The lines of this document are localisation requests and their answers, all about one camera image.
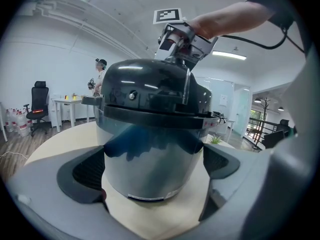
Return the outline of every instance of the robotic arm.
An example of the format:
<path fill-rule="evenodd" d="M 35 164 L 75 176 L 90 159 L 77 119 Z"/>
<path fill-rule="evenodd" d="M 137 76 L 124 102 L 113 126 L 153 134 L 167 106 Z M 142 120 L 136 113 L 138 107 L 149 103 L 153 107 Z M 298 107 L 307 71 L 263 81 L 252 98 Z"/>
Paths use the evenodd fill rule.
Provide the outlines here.
<path fill-rule="evenodd" d="M 167 61 L 180 59 L 191 71 L 212 51 L 217 40 L 218 37 L 214 37 L 210 42 L 196 35 L 186 22 L 167 24 L 158 38 L 160 46 L 154 58 Z"/>

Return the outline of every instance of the black office chair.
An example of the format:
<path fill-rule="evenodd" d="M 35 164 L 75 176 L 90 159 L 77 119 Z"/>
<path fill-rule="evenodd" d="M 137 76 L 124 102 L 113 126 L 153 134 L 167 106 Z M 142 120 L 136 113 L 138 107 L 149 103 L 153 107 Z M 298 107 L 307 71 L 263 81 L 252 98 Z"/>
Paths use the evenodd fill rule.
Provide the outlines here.
<path fill-rule="evenodd" d="M 289 126 L 289 120 L 281 119 L 280 123 L 276 126 L 276 132 L 283 131 L 284 136 L 288 137 L 291 128 Z"/>
<path fill-rule="evenodd" d="M 46 129 L 40 123 L 40 121 L 44 121 L 43 118 L 47 116 L 48 113 L 48 104 L 47 104 L 47 96 L 48 96 L 49 88 L 46 87 L 46 81 L 36 81 L 34 87 L 31 89 L 32 95 L 32 105 L 31 112 L 29 112 L 28 106 L 29 104 L 24 105 L 26 108 L 26 118 L 30 120 L 36 120 L 36 125 L 31 128 L 31 136 L 34 136 L 34 132 L 42 128 L 44 129 L 44 134 L 47 134 Z"/>
<path fill-rule="evenodd" d="M 285 138 L 285 134 L 283 130 L 279 130 L 270 134 L 266 134 L 263 137 L 264 139 L 261 141 L 261 143 L 266 149 L 272 149 L 278 142 Z"/>

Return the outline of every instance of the round table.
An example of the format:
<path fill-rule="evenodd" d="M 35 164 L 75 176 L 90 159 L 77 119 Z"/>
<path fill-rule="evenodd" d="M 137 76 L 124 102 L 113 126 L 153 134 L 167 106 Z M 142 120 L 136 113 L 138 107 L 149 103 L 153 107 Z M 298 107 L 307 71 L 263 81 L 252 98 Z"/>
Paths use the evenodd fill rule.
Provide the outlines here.
<path fill-rule="evenodd" d="M 44 142 L 25 164 L 38 159 L 97 146 L 96 122 L 69 128 Z M 179 235 L 199 224 L 203 210 L 209 176 L 201 155 L 189 181 L 174 197 L 161 202 L 139 202 L 127 199 L 117 192 L 103 174 L 102 188 L 110 214 L 125 227 L 147 240 L 167 239 Z"/>

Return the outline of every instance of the ceiling light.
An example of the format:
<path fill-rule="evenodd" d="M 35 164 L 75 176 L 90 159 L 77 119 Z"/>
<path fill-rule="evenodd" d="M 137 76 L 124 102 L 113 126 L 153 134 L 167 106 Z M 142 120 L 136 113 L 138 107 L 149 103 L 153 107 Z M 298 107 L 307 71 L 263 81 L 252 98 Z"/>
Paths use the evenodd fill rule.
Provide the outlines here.
<path fill-rule="evenodd" d="M 229 53 L 229 52 L 222 52 L 222 51 L 213 51 L 212 55 L 218 55 L 218 56 L 225 56 L 225 57 L 230 57 L 230 58 L 235 58 L 244 61 L 247 57 Z"/>
<path fill-rule="evenodd" d="M 255 102 L 255 103 L 261 103 L 261 99 L 260 99 L 260 98 L 256 98 L 256 99 L 254 100 L 254 102 Z"/>
<path fill-rule="evenodd" d="M 153 86 L 153 85 L 149 85 L 149 84 L 145 84 L 144 86 L 146 86 L 146 87 L 150 87 L 150 88 L 154 88 L 154 89 L 159 89 L 158 87 Z"/>
<path fill-rule="evenodd" d="M 119 70 L 142 70 L 142 66 L 120 66 L 118 67 Z"/>

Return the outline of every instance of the stainless steel pot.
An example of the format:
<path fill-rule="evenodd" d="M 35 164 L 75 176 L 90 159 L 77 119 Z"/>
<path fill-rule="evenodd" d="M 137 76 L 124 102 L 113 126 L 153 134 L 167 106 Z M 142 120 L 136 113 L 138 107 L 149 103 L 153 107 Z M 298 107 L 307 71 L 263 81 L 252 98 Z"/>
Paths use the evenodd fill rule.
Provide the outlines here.
<path fill-rule="evenodd" d="M 187 183 L 208 129 L 138 126 L 105 117 L 97 106 L 95 114 L 105 174 L 114 189 L 126 197 L 155 201 L 176 195 Z"/>

